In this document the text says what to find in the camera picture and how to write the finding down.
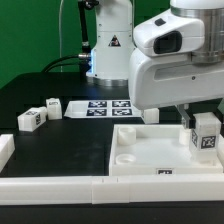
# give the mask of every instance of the black cable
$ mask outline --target black cable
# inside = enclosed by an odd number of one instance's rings
[[[52,65],[50,68],[48,68],[47,70],[45,70],[45,72],[49,72],[49,71],[52,70],[53,68],[57,68],[57,67],[69,66],[69,65],[79,65],[79,64],[80,64],[80,63],[56,64],[56,65]]]
[[[89,53],[91,51],[91,48],[89,45],[88,31],[86,25],[85,4],[86,3],[84,1],[79,1],[78,8],[82,32],[82,51],[85,53]]]
[[[62,62],[68,59],[72,59],[72,58],[79,58],[78,55],[69,55],[69,56],[65,56],[59,59],[56,59],[54,61],[52,61],[51,63],[49,63],[41,72],[46,72],[46,70],[48,70],[51,66],[55,65],[58,62]]]

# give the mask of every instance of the small white block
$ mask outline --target small white block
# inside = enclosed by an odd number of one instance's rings
[[[159,124],[159,109],[143,110],[142,119],[145,124]]]
[[[191,131],[189,149],[194,160],[215,161],[221,122],[213,113],[195,114],[196,127]]]
[[[13,135],[0,136],[0,172],[15,150]]]
[[[32,132],[46,121],[46,107],[31,108],[18,119],[19,130]]]
[[[59,99],[51,98],[46,100],[49,120],[62,119],[61,103]]]
[[[129,178],[93,178],[92,203],[129,203]]]

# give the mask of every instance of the white plastic container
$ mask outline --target white plastic container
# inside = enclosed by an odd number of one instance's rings
[[[120,144],[119,130],[122,129],[135,129],[135,141]],[[115,125],[109,175],[222,173],[223,167],[217,156],[215,163],[192,159],[189,145],[179,141],[181,130],[182,125]]]

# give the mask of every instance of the white block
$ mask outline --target white block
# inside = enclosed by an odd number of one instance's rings
[[[129,203],[129,178],[96,177],[92,182],[92,203]]]
[[[145,124],[159,124],[159,109],[143,110],[142,119]]]
[[[130,202],[223,200],[223,189],[223,174],[132,176]]]
[[[199,162],[214,161],[221,130],[221,122],[213,113],[195,114],[196,127],[191,131],[190,151]]]
[[[59,99],[51,98],[46,100],[49,120],[62,119],[61,103]]]
[[[13,135],[0,136],[0,172],[15,150]]]
[[[0,178],[0,205],[87,203],[92,177]]]
[[[46,107],[31,108],[18,119],[19,130],[32,132],[46,121],[47,109]]]

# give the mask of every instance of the white cable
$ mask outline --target white cable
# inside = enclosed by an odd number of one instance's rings
[[[59,45],[60,45],[60,58],[62,57],[62,45],[63,45],[63,38],[62,38],[62,14],[64,8],[64,0],[61,0],[60,9],[59,9]]]

